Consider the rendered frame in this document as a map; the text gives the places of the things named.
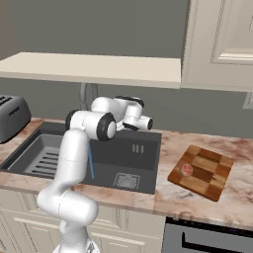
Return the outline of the dark grey sink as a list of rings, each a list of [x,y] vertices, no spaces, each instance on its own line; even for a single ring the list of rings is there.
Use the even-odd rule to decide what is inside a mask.
[[[64,133],[63,124],[43,123],[0,164],[0,171],[52,179]],[[156,132],[121,130],[110,141],[92,140],[95,179],[88,162],[83,183],[153,194],[161,139]]]

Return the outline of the grey curved faucet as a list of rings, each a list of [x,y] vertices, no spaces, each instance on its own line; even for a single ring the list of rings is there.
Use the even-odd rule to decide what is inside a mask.
[[[79,99],[80,99],[80,109],[82,111],[89,111],[89,107],[87,104],[87,89],[91,87],[92,91],[92,102],[98,98],[99,96],[99,89],[97,83],[81,83],[80,85],[80,92],[79,92]]]

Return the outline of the wooden checkered cutting board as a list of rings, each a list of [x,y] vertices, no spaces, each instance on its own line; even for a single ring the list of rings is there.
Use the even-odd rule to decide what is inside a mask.
[[[191,144],[167,180],[195,194],[217,202],[223,191],[234,160],[225,155]],[[180,169],[184,164],[193,166],[193,175],[185,177]]]

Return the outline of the blue water stream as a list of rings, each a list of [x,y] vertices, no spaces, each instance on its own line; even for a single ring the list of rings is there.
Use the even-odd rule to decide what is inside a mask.
[[[92,157],[92,148],[91,148],[90,140],[89,140],[89,142],[88,142],[88,159],[89,159],[89,166],[90,166],[91,178],[94,180],[94,179],[95,179],[95,173],[94,173],[94,165],[93,165],[93,157]]]

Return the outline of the small red round fruit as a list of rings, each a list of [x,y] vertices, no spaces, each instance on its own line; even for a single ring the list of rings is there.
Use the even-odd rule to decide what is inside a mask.
[[[181,174],[185,177],[192,176],[193,171],[194,171],[193,166],[190,164],[184,164],[180,169]]]

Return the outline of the cream base cupboard door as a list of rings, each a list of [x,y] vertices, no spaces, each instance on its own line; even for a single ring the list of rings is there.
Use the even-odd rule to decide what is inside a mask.
[[[59,220],[41,211],[37,195],[0,189],[0,211],[21,253],[52,253],[60,242],[58,228],[15,221],[29,219],[59,225]]]
[[[101,253],[161,253],[165,217],[139,211],[99,206],[99,214],[88,227]],[[91,232],[145,242],[143,246],[101,239]]]

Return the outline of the grey toaster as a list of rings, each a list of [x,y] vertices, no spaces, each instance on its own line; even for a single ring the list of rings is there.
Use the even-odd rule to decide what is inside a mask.
[[[31,121],[31,117],[23,97],[0,95],[0,144],[16,136]]]

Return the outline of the grey dishwasher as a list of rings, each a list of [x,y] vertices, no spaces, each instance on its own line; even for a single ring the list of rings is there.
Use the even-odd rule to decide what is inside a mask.
[[[167,217],[161,253],[253,253],[253,231]]]

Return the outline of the cream wall shelf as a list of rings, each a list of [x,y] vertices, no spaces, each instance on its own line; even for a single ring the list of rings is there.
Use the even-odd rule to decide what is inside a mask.
[[[0,77],[179,89],[181,59],[19,52],[0,60]]]

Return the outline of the cream wall cupboard door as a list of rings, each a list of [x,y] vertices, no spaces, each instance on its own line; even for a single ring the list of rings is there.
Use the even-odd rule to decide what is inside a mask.
[[[191,0],[183,88],[253,92],[253,0]]]

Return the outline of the grey wall socket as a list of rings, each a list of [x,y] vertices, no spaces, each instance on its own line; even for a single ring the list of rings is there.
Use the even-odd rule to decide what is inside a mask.
[[[253,92],[248,92],[246,94],[243,108],[246,110],[253,110]]]

